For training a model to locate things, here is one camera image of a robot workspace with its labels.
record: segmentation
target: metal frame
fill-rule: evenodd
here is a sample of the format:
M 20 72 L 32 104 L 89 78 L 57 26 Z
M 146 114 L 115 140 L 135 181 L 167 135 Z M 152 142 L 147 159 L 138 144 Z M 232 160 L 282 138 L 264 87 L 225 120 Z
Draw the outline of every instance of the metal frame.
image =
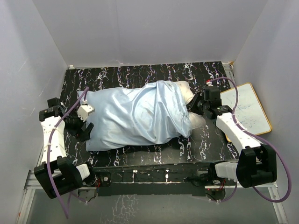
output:
M 232 66 L 229 63 L 222 62 L 222 66 L 224 68 L 225 74 L 227 78 L 230 78 L 235 83 L 235 75 L 232 69 Z M 229 82 L 230 88 L 233 88 L 233 84 Z
M 206 189 L 213 189 L 218 188 L 219 186 L 205 186 Z M 272 199 L 279 199 L 278 189 L 276 183 L 268 183 L 261 186 L 258 186 L 259 188 L 268 188 L 269 194 Z M 225 186 L 225 188 L 234 188 L 234 186 Z M 238 183 L 237 188 L 242 188 L 242 186 Z M 31 209 L 31 205 L 33 202 L 34 194 L 36 189 L 43 189 L 37 179 L 34 176 L 33 171 L 29 171 L 26 184 L 25 184 L 25 190 L 24 190 L 24 196 L 21 203 L 21 208 L 19 212 L 19 217 L 17 219 L 17 224 L 26 224 L 29 212 Z M 94 189 L 94 187 L 88 187 L 84 186 L 81 189 Z M 284 208 L 282 206 L 282 203 L 273 203 L 273 207 L 278 219 L 278 224 L 288 224 L 288 220 L 285 215 Z
M 280 199 L 277 187 L 269 187 L 268 190 L 269 190 L 271 199 L 275 199 L 275 200 Z M 286 218 L 285 210 L 282 206 L 282 203 L 273 203 L 273 207 L 274 207 L 277 219 L 278 219 L 278 223 L 279 224 L 288 224 L 288 219 Z

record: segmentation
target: white enclosure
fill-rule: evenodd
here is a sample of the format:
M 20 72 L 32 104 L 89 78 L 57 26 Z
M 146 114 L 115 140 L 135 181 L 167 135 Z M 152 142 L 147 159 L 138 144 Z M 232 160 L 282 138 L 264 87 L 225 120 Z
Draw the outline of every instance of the white enclosure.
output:
M 239 84 L 251 82 L 272 123 L 266 138 L 286 160 L 292 175 L 292 193 L 283 203 L 289 222 L 298 223 L 299 129 L 299 2 L 269 1 L 235 62 Z M 285 170 L 278 162 L 278 189 L 285 195 Z
M 0 1 L 0 222 L 18 216 L 43 145 L 40 108 L 59 97 L 67 68 L 33 2 Z
M 266 0 L 33 0 L 76 67 L 235 60 Z
M 59 97 L 67 65 L 235 61 L 293 176 L 284 203 L 297 223 L 299 3 L 295 0 L 0 1 L 0 222 L 14 223 L 43 145 L 38 112 Z M 278 163 L 280 195 L 285 172 Z

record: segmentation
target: satin fabric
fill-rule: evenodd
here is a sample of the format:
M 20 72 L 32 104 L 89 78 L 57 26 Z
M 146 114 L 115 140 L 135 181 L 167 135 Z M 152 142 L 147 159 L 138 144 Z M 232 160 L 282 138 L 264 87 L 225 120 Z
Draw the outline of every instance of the satin fabric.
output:
M 94 124 L 87 151 L 164 144 L 174 137 L 191 135 L 188 111 L 174 82 L 89 91 L 86 99 L 95 108 L 87 118 L 87 124 Z

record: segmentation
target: purple cable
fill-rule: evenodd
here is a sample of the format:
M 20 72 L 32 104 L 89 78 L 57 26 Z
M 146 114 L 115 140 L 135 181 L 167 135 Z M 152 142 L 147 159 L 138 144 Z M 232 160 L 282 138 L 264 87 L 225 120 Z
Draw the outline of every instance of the purple cable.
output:
M 78 98 L 78 100 L 75 102 L 75 104 L 64 114 L 64 116 L 62 116 L 62 118 L 54 125 L 54 129 L 51 131 L 51 134 L 50 134 L 50 137 L 49 137 L 49 145 L 48 145 L 48 151 L 47 151 L 47 170 L 48 170 L 48 175 L 49 175 L 49 178 L 50 178 L 50 182 L 52 184 L 52 187 L 54 189 L 54 192 L 56 194 L 56 197 L 58 198 L 60 204 L 61 204 L 61 207 L 64 211 L 64 214 L 65 214 L 65 217 L 68 219 L 69 218 L 69 211 L 68 211 L 68 207 L 69 207 L 69 203 L 70 203 L 70 198 L 68 199 L 68 207 L 65 206 L 59 192 L 58 192 L 58 189 L 55 185 L 55 182 L 54 182 L 54 179 L 52 177 L 52 173 L 51 173 L 51 168 L 50 168 L 50 149 L 51 149 L 51 142 L 52 142 L 52 137 L 53 137 L 53 134 L 55 132 L 55 128 L 58 127 L 58 125 L 61 123 L 61 121 L 63 121 L 65 119 L 65 117 L 67 115 L 69 115 L 72 110 L 75 109 L 75 107 L 80 103 L 80 100 L 84 97 L 84 99 L 86 99 L 86 95 L 87 95 L 87 91 L 88 91 L 88 87 L 86 87 L 86 89 L 83 91 L 83 93 L 81 94 L 81 96 Z
M 223 200 L 220 200 L 220 202 L 226 202 L 229 199 L 231 199 L 234 196 L 235 192 L 237 191 L 237 187 L 238 187 L 238 182 L 235 183 L 235 188 L 234 188 L 234 191 L 232 192 L 232 194 L 228 198 L 224 198 Z
M 263 139 L 259 136 L 256 136 L 255 134 L 252 134 L 248 131 L 246 131 L 244 128 L 242 128 L 242 126 L 240 126 L 235 118 L 235 109 L 238 105 L 238 100 L 239 100 L 239 93 L 238 93 L 238 89 L 237 89 L 237 86 L 236 84 L 230 79 L 230 78 L 227 78 L 227 77 L 219 77 L 219 78 L 215 78 L 215 79 L 212 79 L 212 81 L 217 81 L 217 80 L 220 80 L 220 79 L 226 79 L 226 80 L 229 80 L 233 85 L 234 85 L 234 88 L 235 88 L 235 92 L 236 92 L 236 101 L 235 101 L 235 105 L 234 105 L 234 108 L 233 108 L 233 112 L 232 112 L 232 117 L 233 117 L 233 121 L 234 123 L 237 125 L 237 127 L 242 130 L 244 133 L 246 133 L 247 135 L 253 137 L 253 138 L 256 138 L 257 140 L 269 145 L 274 151 L 275 153 L 277 154 L 277 156 L 279 157 L 282 165 L 284 166 L 285 168 L 285 173 L 286 173 L 286 176 L 288 178 L 288 190 L 285 194 L 285 196 L 283 196 L 282 198 L 278 199 L 278 200 L 273 200 L 271 198 L 268 198 L 266 197 L 265 195 L 263 195 L 260 191 L 258 191 L 258 189 L 256 187 L 252 187 L 262 198 L 266 199 L 267 201 L 269 202 L 274 202 L 274 203 L 279 203 L 279 202 L 283 202 L 285 201 L 291 194 L 291 190 L 292 190 L 292 179 L 291 179 L 291 174 L 290 174 L 290 171 L 289 171 L 289 168 L 288 166 L 286 165 L 286 162 L 284 161 L 284 159 L 282 158 L 281 154 L 279 153 L 279 151 L 276 149 L 276 147 L 274 145 L 272 145 L 270 142 L 268 142 L 266 139 Z

